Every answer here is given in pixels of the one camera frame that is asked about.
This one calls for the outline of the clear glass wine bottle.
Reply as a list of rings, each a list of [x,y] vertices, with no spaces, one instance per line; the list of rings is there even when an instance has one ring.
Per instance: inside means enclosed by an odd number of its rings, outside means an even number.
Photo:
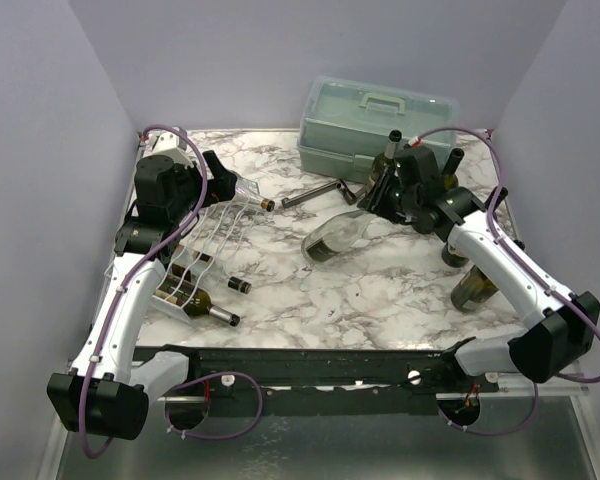
[[[338,214],[304,238],[301,252],[311,263],[325,263],[349,249],[375,218],[365,210]]]

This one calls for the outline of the dark green labelled wine bottle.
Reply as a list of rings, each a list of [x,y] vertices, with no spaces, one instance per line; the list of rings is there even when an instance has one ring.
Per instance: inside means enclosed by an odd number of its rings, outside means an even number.
[[[371,192],[384,169],[393,164],[396,154],[403,147],[402,132],[400,130],[392,130],[388,135],[387,144],[383,152],[378,154],[372,162],[371,170],[365,184],[365,194]]]

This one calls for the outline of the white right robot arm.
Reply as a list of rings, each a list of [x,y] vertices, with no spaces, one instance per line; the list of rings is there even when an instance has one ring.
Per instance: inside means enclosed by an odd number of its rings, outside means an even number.
[[[592,347],[600,303],[574,294],[542,270],[495,224],[485,204],[465,187],[447,189],[434,152],[399,150],[359,208],[393,223],[413,223],[467,257],[513,306],[523,331],[469,339],[440,367],[440,379],[460,392],[476,376],[520,373],[544,383]]]

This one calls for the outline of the clear acrylic wine rack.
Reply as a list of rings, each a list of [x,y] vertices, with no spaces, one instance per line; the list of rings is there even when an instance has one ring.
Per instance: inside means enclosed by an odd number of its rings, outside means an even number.
[[[197,169],[180,165],[162,173],[138,171],[134,177],[136,200],[131,208],[137,214],[125,216],[123,226],[116,234],[116,255],[142,256],[175,232],[198,201],[201,181]],[[273,201],[258,197],[246,179],[237,173],[215,173],[208,181],[203,206],[230,201],[247,208],[260,206],[267,211],[275,206]],[[184,247],[180,241],[187,235],[188,232],[183,231],[154,256],[166,273],[156,295],[181,308],[191,318],[208,315],[232,327],[237,326],[240,317],[215,305],[208,290],[220,284],[247,294],[251,284],[226,273],[217,258]]]

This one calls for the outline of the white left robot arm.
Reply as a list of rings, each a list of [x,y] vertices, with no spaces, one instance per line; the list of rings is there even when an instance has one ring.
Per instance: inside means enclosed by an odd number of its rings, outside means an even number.
[[[139,367],[132,362],[151,299],[183,237],[181,223],[195,206],[235,195],[235,174],[214,151],[202,156],[208,181],[196,167],[165,154],[137,164],[135,199],[115,236],[113,271],[100,311],[69,371],[52,374],[47,384],[69,431],[133,440],[160,396],[172,388],[189,395],[201,385],[200,368],[182,353],[158,353]]]

